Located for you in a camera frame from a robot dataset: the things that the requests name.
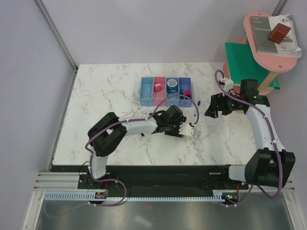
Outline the blue-capped white pen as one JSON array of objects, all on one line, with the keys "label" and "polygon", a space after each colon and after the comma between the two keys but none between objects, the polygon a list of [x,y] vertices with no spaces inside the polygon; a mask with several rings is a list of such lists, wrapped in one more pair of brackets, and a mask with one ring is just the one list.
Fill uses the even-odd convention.
[{"label": "blue-capped white pen", "polygon": [[198,101],[197,102],[197,109],[195,110],[194,117],[198,117],[200,104],[201,104],[201,101]]}]

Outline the light blue bin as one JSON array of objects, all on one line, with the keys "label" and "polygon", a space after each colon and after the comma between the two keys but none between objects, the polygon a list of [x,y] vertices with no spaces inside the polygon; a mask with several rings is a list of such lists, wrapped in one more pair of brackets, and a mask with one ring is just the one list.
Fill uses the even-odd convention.
[{"label": "light blue bin", "polygon": [[143,107],[153,106],[153,77],[142,77],[139,101]]},{"label": "light blue bin", "polygon": [[179,94],[179,86],[178,86],[178,92],[176,93],[176,96],[175,96],[175,94],[168,94],[166,92],[166,97],[170,97],[170,96],[174,95],[173,97],[171,97],[171,98],[166,100],[166,106],[167,107],[170,107],[172,105],[176,105],[176,106],[179,105],[179,96],[178,96],[178,94]]}]

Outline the purple bin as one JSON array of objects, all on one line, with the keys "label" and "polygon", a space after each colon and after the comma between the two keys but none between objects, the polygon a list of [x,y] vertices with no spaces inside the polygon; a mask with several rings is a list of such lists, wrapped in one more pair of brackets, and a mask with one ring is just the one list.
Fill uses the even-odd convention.
[{"label": "purple bin", "polygon": [[[179,80],[178,81],[179,82],[179,89],[182,88],[184,90],[184,92],[185,92],[185,90],[190,90],[190,99],[193,99],[191,79],[190,78],[179,78],[178,80]],[[191,107],[192,102],[191,102],[191,100],[184,97],[183,100],[179,99],[179,106],[184,107],[184,108]]]}]

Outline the pink eraser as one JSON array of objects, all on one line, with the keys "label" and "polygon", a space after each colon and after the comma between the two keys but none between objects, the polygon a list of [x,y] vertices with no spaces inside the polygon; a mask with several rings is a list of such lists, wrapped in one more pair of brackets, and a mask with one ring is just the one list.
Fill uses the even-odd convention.
[{"label": "pink eraser", "polygon": [[160,83],[154,85],[154,91],[160,92],[162,90],[162,85]]}]

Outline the pink bin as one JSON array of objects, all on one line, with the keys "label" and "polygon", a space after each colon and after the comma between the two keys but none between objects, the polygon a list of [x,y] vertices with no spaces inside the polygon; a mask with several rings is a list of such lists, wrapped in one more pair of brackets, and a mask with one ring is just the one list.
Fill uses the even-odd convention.
[{"label": "pink bin", "polygon": [[162,85],[162,90],[160,92],[155,92],[153,88],[153,105],[157,106],[164,98],[166,98],[166,77],[154,77],[153,86],[160,83]]}]

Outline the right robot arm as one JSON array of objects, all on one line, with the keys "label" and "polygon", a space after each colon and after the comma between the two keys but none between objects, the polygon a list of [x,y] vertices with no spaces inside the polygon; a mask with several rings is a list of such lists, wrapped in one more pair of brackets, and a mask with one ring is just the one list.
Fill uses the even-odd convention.
[{"label": "right robot arm", "polygon": [[246,165],[230,165],[228,172],[220,176],[224,188],[232,188],[237,181],[269,187],[284,187],[295,163],[295,155],[285,150],[274,129],[270,103],[259,95],[258,82],[253,79],[241,81],[239,95],[218,93],[211,96],[205,116],[217,118],[243,111],[252,127],[256,152]]}]

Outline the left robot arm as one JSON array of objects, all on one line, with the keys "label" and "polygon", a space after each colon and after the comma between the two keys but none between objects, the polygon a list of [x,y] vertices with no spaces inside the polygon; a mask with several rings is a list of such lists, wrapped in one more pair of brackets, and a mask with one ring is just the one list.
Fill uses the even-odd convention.
[{"label": "left robot arm", "polygon": [[90,151],[89,184],[101,188],[105,184],[106,163],[123,138],[136,134],[164,133],[183,138],[194,135],[194,125],[187,122],[175,105],[167,110],[151,113],[148,117],[120,118],[114,112],[106,114],[89,131],[85,148]]}]

